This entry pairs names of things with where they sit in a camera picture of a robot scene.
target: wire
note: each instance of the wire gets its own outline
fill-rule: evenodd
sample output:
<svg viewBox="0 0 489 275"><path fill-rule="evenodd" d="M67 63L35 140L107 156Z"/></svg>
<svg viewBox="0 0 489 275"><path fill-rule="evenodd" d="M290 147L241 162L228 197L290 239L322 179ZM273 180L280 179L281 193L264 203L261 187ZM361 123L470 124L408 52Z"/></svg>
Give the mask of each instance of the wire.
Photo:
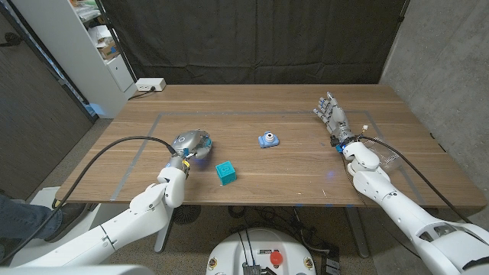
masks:
<svg viewBox="0 0 489 275"><path fill-rule="evenodd" d="M300 222L300 219L299 219L299 214L297 214L297 210L296 210L296 208L295 208L295 207L293 207L293 212L294 212L294 214L295 214L295 216L296 216L297 221L298 221L298 222ZM305 245L307 248L309 248L310 250L312 250L312 251L317 251L317 252L323 252L323 253L329 253L329 252L330 252L330 250L329 250L329 249L318 249L318 248L314 248L314 247L312 247L311 245L309 245L309 244L306 242L306 240L304 239L304 234L303 234L303 230L302 230L302 229L300 229L300 237L302 238L304 245Z"/></svg>
<svg viewBox="0 0 489 275"><path fill-rule="evenodd" d="M442 199L442 201L444 203L446 203L446 205L449 206L449 208L455 212L462 220L464 220L464 222L467 222L467 223L472 223L467 217L465 217L463 214L461 214L457 209L456 207L453 206L453 204L447 200L447 198L445 198L443 196L443 194L440 193L440 191L437 190L436 187L434 187L434 185L432 185L430 183L430 181L414 166L414 164L412 164L410 161L408 161L408 159L403 156L398 150L394 149L393 147L391 147L389 144L385 144L384 142L382 141L379 141L375 138L372 138L372 137L365 137L365 136L358 136L358 141L361 140L361 139L366 139L366 140L369 140L369 141L373 141L373 142L377 142L378 144L382 145L382 146L385 146L387 147L389 150L393 151L394 153L398 154L399 157L401 157L404 161L406 161L406 163L411 167L413 168L414 172L416 172L418 174L418 176L420 176L424 181L425 183L429 186L429 188L431 188L435 193L436 195L438 195L438 197L440 199Z"/></svg>
<svg viewBox="0 0 489 275"><path fill-rule="evenodd" d="M143 97L143 95L147 95L148 93L150 92L154 92L156 88L154 86L151 87L151 89L147 92L143 92L142 94L139 94L139 95L133 95L132 97L130 97L128 100L132 100L132 99L140 99L141 97Z"/></svg>
<svg viewBox="0 0 489 275"><path fill-rule="evenodd" d="M29 241L31 241L39 231L43 229L43 227L56 215L56 213L61 209L61 206L64 205L64 203L68 200L68 197L70 197L71 193L75 190L76 186L78 186L78 183L82 180L83 176L85 176L86 171L92 166L92 164L100 157L102 156L103 153L105 153L108 149L111 147L114 147L116 144L120 144L123 141L130 141L130 140L149 140L149 141L157 141L161 144L164 144L168 151L174 155L176 154L175 149L171 147L167 142L162 141L159 138L155 137L146 137L146 136L134 136L134 137L124 137L121 139L118 139L117 141L112 142L111 144L105 146L103 149L101 149L89 162L86 164L85 168L83 168L83 171L80 173L78 178L76 178L75 183L70 187L66 195L61 199L60 204L51 212L51 214L44 220L42 224L39 225L39 227L36 229L34 233L32 233L31 236L23 240L11 253L9 253L6 257L4 257L2 260L0 260L0 264L5 263L9 258L14 256L17 252L19 252Z"/></svg>
<svg viewBox="0 0 489 275"><path fill-rule="evenodd" d="M251 249L251 242L250 242L250 236L248 235L248 229L244 229L246 231L246 238L248 239L248 245L250 246L250 253L251 253L251 259L253 260L253 265L256 263L254 262L254 257L253 257L253 249Z"/></svg>
<svg viewBox="0 0 489 275"><path fill-rule="evenodd" d="M241 240L241 245L243 246L243 252L244 252L244 259L246 260L246 264L248 264L248 257L246 257L246 249L245 249L245 244L243 244L243 238L241 237L241 233L239 233L239 239Z"/></svg>
<svg viewBox="0 0 489 275"><path fill-rule="evenodd" d="M353 186L353 188L355 188L355 185L353 184L353 180L351 179L351 175L350 173L348 172L347 168L346 168L346 162L345 162L345 158L342 157L342 160L343 160L343 166L345 168L345 173L346 173L346 176L348 177L348 180L350 181L351 185ZM374 213L372 211L372 209L370 207L368 207L367 203L364 201L364 198L361 197L361 194L359 193L359 191L357 191L357 195L358 195L358 198L360 198L361 202L364 203L365 205L365 208L370 211L372 214L374 214L374 217L375 219L377 220L377 222L379 224L382 225L382 227L384 228L384 230L394 239L397 241L398 244L402 245L404 248L406 248L406 250L408 250L412 255L418 257L419 259L421 259L421 257L415 253L414 251L412 251L409 247L407 247L405 244L403 244L402 241L400 241L398 238L396 238L396 236L394 236L394 234L392 234L392 232L389 231L389 229L387 229L387 227L384 225L384 223L381 221L381 219L379 218L379 216L377 216L376 213Z"/></svg>
<svg viewBox="0 0 489 275"><path fill-rule="evenodd" d="M246 222L247 226L248 227L259 227L259 226L267 226L267 227L272 227L272 228L275 228L277 230L281 230L281 231L287 231L290 236L293 236L296 240L298 240L299 242L303 243L304 246L308 247L310 250L312 251L315 251L316 253L320 253L320 254L325 254L326 256L331 253L332 251L334 251L335 253L338 252L338 248L332 244L329 244L328 242L324 241L323 239L321 239L318 235L316 235L315 231L311 228L306 228L301 222L300 222L300 219L298 219L298 217L296 217L294 214L291 214L289 213L288 211L286 211L285 209L279 207L280 209L282 209L282 211L284 211L285 213L287 213L289 216L290 216L290 219L291 220L295 220L296 223L291 223L289 221L287 221L286 218L278 215L276 212L275 212L275 208L272 208L272 207L264 207L262 209L256 207L256 206L247 206L251 209L253 209L254 211L256 211L259 216L265 220L267 223L260 223L260 222L254 222L253 224L249 224L248 223L248 220L246 218L246 214L248 212L246 212L244 214L244 221ZM269 213L271 214L272 216L270 218L268 218L264 213ZM281 220L282 222L284 222L288 227L292 228L293 231L291 231L288 227L284 227L282 225L278 225L275 221L274 221L274 218L278 218L279 220ZM308 230L310 231L310 236L309 238L317 238L319 240L319 244L317 245L322 245L323 247L326 246L326 247L329 247L329 249L318 249L318 248L314 248L311 244L308 244L307 243L307 240L306 238L304 237L304 231L305 230Z"/></svg>

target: table leg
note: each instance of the table leg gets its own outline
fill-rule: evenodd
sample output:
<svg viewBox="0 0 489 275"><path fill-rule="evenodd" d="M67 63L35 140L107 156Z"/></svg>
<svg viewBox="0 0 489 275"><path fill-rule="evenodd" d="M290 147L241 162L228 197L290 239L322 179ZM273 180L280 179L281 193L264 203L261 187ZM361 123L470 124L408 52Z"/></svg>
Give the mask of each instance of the table leg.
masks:
<svg viewBox="0 0 489 275"><path fill-rule="evenodd" d="M168 225L158 232L156 242L154 244L154 251L156 253L161 253L165 249L165 244L167 244L167 237L170 233L171 225L173 224L173 208L167 207L167 214L168 217L170 217L170 222L168 222Z"/></svg>
<svg viewBox="0 0 489 275"><path fill-rule="evenodd" d="M363 258L369 257L370 251L368 250L367 239L365 237L358 209L355 207L347 207L345 208L345 212L346 217L348 218L348 223L350 224L351 233L353 234L353 238L357 245L358 255Z"/></svg>

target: teal cube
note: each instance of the teal cube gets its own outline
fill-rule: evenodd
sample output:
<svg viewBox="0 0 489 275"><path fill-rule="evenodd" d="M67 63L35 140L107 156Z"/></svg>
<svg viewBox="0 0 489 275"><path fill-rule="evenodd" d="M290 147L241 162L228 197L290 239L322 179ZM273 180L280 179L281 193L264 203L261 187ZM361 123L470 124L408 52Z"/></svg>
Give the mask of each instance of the teal cube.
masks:
<svg viewBox="0 0 489 275"><path fill-rule="evenodd" d="M229 161L216 165L215 169L217 170L217 175L221 180L222 185L226 185L236 180L235 168Z"/></svg>

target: silver robotic hand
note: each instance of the silver robotic hand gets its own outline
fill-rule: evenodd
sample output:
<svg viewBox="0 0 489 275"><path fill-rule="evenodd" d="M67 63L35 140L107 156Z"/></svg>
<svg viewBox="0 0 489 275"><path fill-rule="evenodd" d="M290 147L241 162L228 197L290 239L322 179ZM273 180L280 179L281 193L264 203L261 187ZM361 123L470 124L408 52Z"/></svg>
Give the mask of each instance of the silver robotic hand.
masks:
<svg viewBox="0 0 489 275"><path fill-rule="evenodd" d="M168 161L167 167L175 167L188 176L188 160L191 157L202 159L207 156L212 147L209 134L204 130L193 130L179 134L171 144L176 154Z"/></svg>
<svg viewBox="0 0 489 275"><path fill-rule="evenodd" d="M328 132L331 134L332 147L345 146L355 140L355 135L350 130L345 112L338 106L338 102L330 92L328 92L327 99L319 99L318 108L313 111L326 124Z"/></svg>
<svg viewBox="0 0 489 275"><path fill-rule="evenodd" d="M171 147L186 159L193 156L202 159L210 152L212 141L206 131L198 129L179 134Z"/></svg>

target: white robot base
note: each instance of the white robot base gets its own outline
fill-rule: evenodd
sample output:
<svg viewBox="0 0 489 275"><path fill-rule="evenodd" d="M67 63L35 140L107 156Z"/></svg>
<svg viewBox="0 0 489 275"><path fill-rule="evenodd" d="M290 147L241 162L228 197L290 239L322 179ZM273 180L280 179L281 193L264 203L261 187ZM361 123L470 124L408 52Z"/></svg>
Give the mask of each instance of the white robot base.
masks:
<svg viewBox="0 0 489 275"><path fill-rule="evenodd" d="M256 272L314 275L316 267L311 254L301 243L269 228L249 228L248 234L240 231L227 237L214 248L206 267L207 275L247 275Z"/></svg>

